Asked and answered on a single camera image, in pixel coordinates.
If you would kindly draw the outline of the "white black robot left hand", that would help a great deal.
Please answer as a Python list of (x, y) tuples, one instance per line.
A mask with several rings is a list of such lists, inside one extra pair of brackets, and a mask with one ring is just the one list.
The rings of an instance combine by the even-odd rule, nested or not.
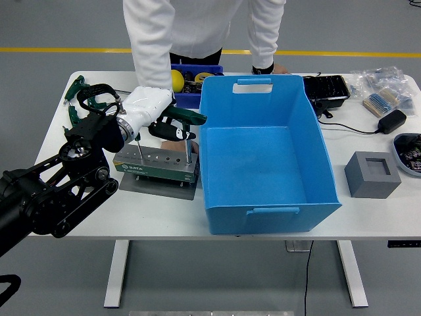
[(117, 122), (125, 143), (135, 140), (143, 127), (147, 127), (150, 135), (180, 142), (193, 140), (196, 134), (178, 128), (171, 123), (162, 112), (172, 106), (171, 90), (138, 86), (122, 102), (122, 109), (117, 114)]

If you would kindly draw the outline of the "person's right hand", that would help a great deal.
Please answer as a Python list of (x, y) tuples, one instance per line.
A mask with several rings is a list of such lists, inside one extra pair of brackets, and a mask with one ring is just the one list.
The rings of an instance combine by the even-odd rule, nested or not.
[[(191, 152), (199, 154), (198, 143), (191, 140), (189, 144), (190, 144)], [(165, 140), (161, 142), (161, 149), (186, 152), (186, 145), (187, 145), (186, 141), (171, 142), (171, 141)]]

